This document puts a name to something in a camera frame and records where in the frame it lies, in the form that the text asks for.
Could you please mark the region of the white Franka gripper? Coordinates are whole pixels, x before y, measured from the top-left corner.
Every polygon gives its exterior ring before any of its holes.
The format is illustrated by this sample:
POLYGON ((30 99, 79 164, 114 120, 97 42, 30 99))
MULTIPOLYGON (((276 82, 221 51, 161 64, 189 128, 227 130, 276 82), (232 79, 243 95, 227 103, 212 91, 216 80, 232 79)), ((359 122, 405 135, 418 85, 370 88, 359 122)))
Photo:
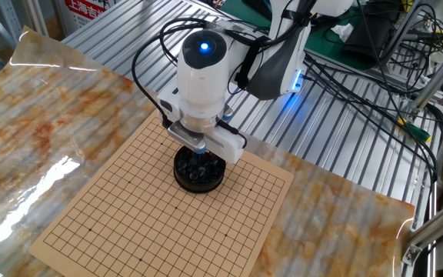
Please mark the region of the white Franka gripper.
POLYGON ((236 163, 244 152, 244 139, 217 126, 222 113, 207 119, 193 118, 179 108, 181 98, 179 92, 173 91, 162 91, 157 96, 162 111, 172 122, 167 127, 168 134, 192 150, 198 161, 205 160, 205 152, 212 152, 228 163, 236 163))

